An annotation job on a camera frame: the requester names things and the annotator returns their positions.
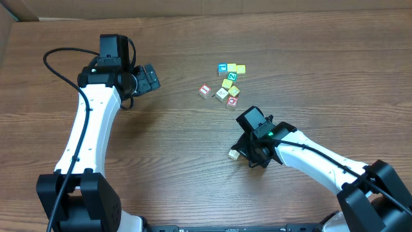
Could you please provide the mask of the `white dotted wooden block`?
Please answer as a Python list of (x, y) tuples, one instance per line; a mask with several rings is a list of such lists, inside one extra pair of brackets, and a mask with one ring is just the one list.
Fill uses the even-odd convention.
[(238, 160), (240, 153), (236, 150), (230, 150), (228, 153), (229, 158), (231, 158), (232, 160)]

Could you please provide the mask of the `red Q letter block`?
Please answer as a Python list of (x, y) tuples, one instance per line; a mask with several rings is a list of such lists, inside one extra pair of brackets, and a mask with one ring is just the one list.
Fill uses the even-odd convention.
[(226, 103), (226, 108), (235, 110), (238, 105), (238, 98), (229, 96)]

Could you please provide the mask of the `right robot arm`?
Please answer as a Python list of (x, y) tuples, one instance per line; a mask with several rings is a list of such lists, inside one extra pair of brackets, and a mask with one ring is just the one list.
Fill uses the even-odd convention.
[(340, 211), (315, 231), (411, 231), (411, 193), (395, 169), (351, 160), (310, 140), (295, 126), (273, 123), (251, 106), (237, 119), (243, 134), (232, 146), (250, 168), (271, 160), (302, 171), (336, 195)]

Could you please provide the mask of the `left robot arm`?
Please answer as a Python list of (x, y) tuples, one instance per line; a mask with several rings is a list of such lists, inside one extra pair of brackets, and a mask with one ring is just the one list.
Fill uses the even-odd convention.
[(111, 127), (124, 101), (157, 90), (151, 64), (136, 65), (136, 48), (124, 35), (100, 36), (100, 51), (72, 83), (77, 114), (60, 161), (40, 175), (36, 192), (48, 217), (47, 231), (149, 231), (147, 220), (122, 209), (105, 177)]

